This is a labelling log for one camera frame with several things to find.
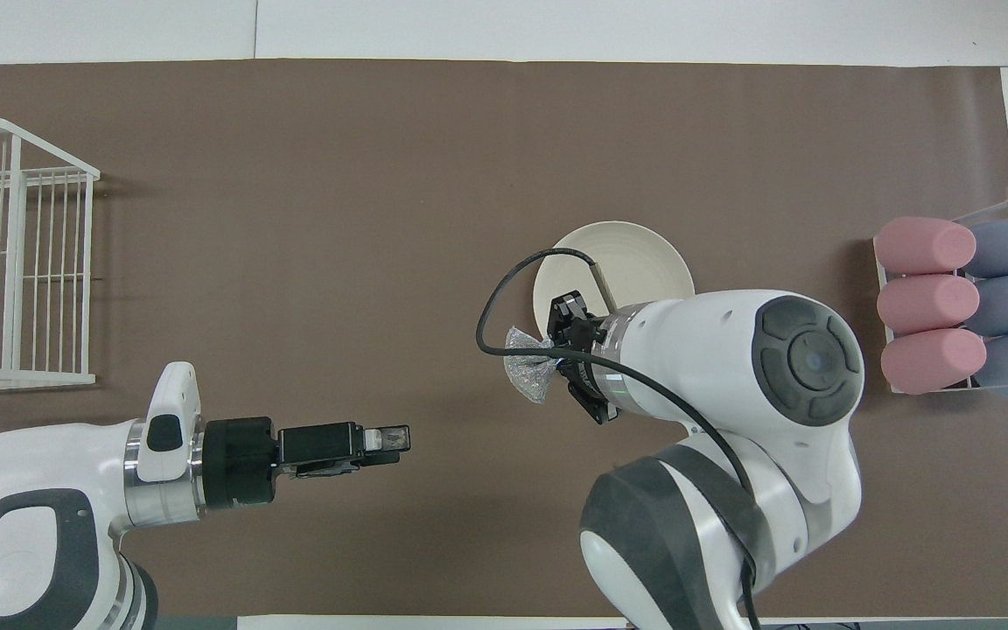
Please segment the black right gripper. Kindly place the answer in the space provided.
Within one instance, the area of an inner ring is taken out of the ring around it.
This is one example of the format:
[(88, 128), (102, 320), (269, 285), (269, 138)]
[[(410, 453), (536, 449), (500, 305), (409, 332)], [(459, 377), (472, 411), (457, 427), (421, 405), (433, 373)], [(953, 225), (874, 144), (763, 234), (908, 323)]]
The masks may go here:
[[(581, 354), (592, 354), (593, 344), (603, 340), (602, 318), (596, 318), (585, 306), (583, 295), (571, 291), (555, 298), (555, 336), (549, 336), (551, 348), (568, 348)], [(593, 375), (592, 364), (573, 361), (568, 352), (553, 352), (556, 371), (568, 380), (568, 391), (598, 425), (617, 417), (617, 410), (601, 394)]]

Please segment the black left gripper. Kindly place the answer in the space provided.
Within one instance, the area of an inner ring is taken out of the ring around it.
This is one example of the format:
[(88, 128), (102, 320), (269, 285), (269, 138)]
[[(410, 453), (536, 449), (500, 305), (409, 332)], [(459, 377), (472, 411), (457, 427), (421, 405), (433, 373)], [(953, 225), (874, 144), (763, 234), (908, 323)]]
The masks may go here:
[(351, 472), (365, 454), (393, 456), (410, 447), (408, 425), (364, 430), (343, 422), (276, 430), (269, 418), (212, 420), (205, 428), (206, 506), (269, 505), (277, 476)]

